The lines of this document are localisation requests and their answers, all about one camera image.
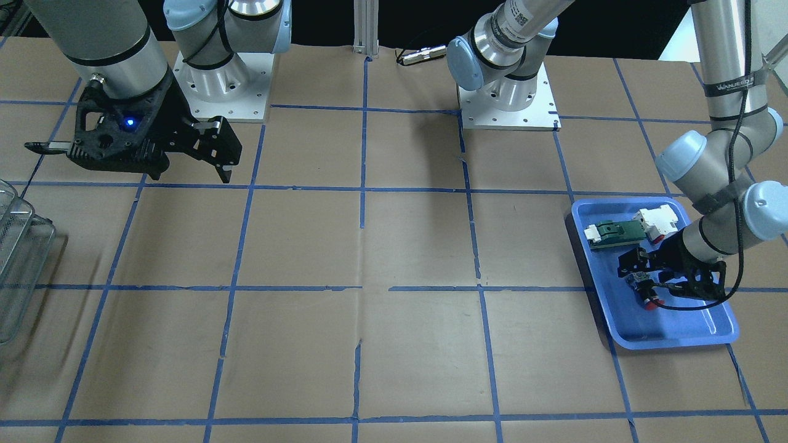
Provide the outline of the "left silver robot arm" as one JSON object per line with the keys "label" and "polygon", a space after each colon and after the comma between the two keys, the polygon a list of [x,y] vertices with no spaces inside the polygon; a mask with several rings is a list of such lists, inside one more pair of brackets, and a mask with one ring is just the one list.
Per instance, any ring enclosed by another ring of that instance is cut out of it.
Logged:
{"label": "left silver robot arm", "polygon": [[[448,68],[456,84],[479,90],[501,79],[528,79],[544,57],[542,40],[554,36],[568,1],[507,1],[448,43]],[[721,305],[725,258],[738,256],[733,290],[741,283],[745,250],[786,232],[786,186],[756,183],[746,166],[770,149],[783,132],[768,106],[766,79],[754,31],[751,1],[691,1],[711,123],[673,141],[656,166],[700,213],[652,252],[637,247],[619,257],[625,279],[649,309],[666,308],[657,289],[674,297]]]}

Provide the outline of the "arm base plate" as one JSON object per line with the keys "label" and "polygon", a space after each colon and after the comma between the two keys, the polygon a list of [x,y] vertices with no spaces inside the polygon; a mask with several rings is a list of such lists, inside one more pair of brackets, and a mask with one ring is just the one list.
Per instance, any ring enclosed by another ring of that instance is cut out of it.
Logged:
{"label": "arm base plate", "polygon": [[276,54],[240,53],[220,68],[197,70],[179,53],[174,75],[197,119],[264,123],[276,61]]}
{"label": "arm base plate", "polygon": [[465,129],[557,131],[562,128],[544,64],[535,78],[503,78],[471,92],[457,87]]}

